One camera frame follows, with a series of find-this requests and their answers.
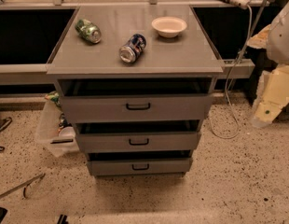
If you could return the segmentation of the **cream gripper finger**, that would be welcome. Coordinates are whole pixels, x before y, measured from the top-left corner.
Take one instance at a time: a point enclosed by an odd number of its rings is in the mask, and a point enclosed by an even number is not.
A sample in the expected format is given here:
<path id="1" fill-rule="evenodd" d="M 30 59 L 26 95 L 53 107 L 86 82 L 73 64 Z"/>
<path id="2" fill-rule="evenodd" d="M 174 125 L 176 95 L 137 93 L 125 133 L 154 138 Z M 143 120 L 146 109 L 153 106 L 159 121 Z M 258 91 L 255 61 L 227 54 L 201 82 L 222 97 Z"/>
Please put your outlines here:
<path id="1" fill-rule="evenodd" d="M 256 128 L 268 126 L 289 104 L 289 65 L 279 64 L 269 75 L 260 102 L 251 119 Z"/>

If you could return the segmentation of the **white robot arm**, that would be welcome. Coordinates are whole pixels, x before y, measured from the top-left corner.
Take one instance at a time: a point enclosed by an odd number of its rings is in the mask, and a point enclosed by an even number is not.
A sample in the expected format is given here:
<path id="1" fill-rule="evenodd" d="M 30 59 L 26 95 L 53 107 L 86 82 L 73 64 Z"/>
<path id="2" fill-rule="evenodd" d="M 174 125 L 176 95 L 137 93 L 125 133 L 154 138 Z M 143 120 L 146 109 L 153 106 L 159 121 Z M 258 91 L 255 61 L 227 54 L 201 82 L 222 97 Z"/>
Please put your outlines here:
<path id="1" fill-rule="evenodd" d="M 272 123 L 289 104 L 289 1 L 272 21 L 248 40 L 248 46 L 266 49 L 277 67 L 268 75 L 268 82 L 252 117 L 257 128 Z"/>

